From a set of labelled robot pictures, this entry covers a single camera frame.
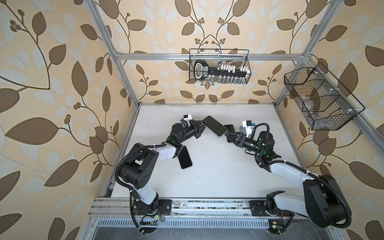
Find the black phone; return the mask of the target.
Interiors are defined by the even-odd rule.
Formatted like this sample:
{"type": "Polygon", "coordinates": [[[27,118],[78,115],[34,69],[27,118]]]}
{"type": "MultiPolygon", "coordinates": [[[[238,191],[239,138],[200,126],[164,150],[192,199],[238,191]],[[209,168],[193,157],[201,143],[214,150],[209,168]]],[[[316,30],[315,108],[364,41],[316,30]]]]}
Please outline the black phone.
{"type": "Polygon", "coordinates": [[[204,118],[204,122],[206,123],[206,127],[218,138],[221,138],[228,132],[228,129],[215,120],[211,116],[207,116],[204,118]]]}
{"type": "Polygon", "coordinates": [[[229,133],[234,133],[235,132],[235,128],[234,128],[234,125],[225,125],[225,127],[227,128],[227,132],[225,133],[225,136],[227,138],[227,142],[230,143],[231,140],[230,138],[228,137],[228,134],[229,133]]]}
{"type": "Polygon", "coordinates": [[[188,152],[188,149],[186,146],[183,146],[181,148],[181,151],[178,155],[178,159],[179,159],[179,163],[180,163],[180,166],[181,168],[184,170],[184,169],[187,169],[189,167],[191,167],[193,165],[192,163],[192,160],[190,158],[190,155],[189,155],[189,152],[188,152]]]}

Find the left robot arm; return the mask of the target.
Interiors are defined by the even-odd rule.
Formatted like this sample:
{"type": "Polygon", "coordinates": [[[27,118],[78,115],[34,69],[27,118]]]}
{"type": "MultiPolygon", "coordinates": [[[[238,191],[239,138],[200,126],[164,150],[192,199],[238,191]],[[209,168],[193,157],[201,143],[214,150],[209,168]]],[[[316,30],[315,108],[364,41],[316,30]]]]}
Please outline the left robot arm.
{"type": "Polygon", "coordinates": [[[136,143],[118,163],[114,178],[117,185],[129,190],[130,196],[155,209],[159,195],[149,184],[149,180],[160,160],[177,158],[182,169],[191,167],[192,160],[183,145],[186,140],[199,138],[208,124],[207,120],[195,121],[185,115],[179,123],[172,126],[166,141],[159,145],[136,143]]]}

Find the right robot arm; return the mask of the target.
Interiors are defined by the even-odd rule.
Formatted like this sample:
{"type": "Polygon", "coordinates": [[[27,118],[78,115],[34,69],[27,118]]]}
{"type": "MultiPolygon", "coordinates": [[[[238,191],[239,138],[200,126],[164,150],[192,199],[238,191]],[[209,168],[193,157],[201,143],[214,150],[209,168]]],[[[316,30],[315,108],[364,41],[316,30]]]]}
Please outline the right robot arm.
{"type": "Polygon", "coordinates": [[[275,140],[268,124],[256,138],[254,126],[249,135],[242,132],[227,132],[225,136],[235,146],[254,156],[257,165],[278,175],[300,190],[300,195],[275,191],[267,195],[266,213],[277,216],[283,211],[307,217],[318,227],[333,226],[346,229],[352,223],[352,210],[339,185],[331,175],[317,175],[295,165],[274,152],[275,140]]]}

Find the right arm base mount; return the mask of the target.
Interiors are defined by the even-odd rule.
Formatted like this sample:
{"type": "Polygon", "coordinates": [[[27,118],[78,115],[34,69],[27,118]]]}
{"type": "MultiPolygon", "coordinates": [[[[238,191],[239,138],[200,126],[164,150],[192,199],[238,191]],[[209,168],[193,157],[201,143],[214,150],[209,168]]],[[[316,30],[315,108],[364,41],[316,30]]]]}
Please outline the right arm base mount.
{"type": "Polygon", "coordinates": [[[251,200],[249,207],[251,208],[253,217],[278,217],[279,220],[269,220],[270,227],[268,231],[272,235],[282,235],[290,226],[295,214],[290,211],[280,210],[274,200],[278,194],[285,193],[285,191],[275,191],[266,196],[265,200],[251,200]]]}

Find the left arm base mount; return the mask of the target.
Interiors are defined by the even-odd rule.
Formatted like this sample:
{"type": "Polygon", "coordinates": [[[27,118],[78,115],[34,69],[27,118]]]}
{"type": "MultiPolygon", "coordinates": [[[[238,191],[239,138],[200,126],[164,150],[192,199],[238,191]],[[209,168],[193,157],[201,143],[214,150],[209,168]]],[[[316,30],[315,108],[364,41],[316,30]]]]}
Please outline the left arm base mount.
{"type": "Polygon", "coordinates": [[[129,203],[132,222],[139,233],[145,235],[152,233],[171,214],[173,201],[155,198],[154,202],[146,205],[137,199],[130,199],[129,203]]]}

